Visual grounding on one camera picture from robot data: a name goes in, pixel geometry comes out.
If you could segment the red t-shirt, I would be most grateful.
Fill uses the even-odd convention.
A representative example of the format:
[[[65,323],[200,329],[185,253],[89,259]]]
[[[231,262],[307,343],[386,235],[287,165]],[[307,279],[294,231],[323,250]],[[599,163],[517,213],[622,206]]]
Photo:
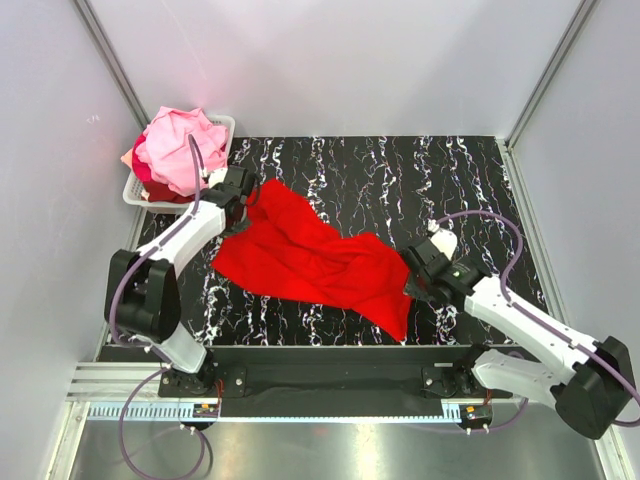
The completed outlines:
[[[353,310],[405,339],[409,269],[372,233],[344,237],[307,199],[276,179],[248,209],[249,228],[222,241],[213,269],[261,296]]]

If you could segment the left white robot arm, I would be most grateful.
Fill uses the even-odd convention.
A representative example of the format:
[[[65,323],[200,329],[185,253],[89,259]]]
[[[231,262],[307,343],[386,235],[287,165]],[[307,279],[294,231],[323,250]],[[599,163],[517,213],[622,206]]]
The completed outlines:
[[[181,323],[178,279],[210,241],[249,226],[247,202],[257,189],[253,172],[219,169],[162,234],[134,251],[120,249],[110,260],[104,315],[112,340],[156,353],[196,396],[214,388],[216,372],[212,355]]]

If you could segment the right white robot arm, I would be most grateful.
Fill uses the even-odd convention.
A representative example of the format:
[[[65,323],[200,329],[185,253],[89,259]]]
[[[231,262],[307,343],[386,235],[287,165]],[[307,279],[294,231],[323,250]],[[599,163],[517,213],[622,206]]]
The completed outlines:
[[[406,293],[475,317],[523,347],[525,360],[475,344],[450,369],[463,395],[501,390],[553,409],[576,433],[601,438],[636,394],[628,348],[599,342],[558,322],[503,288],[499,277],[469,259],[451,260],[431,240],[400,252],[409,269]]]

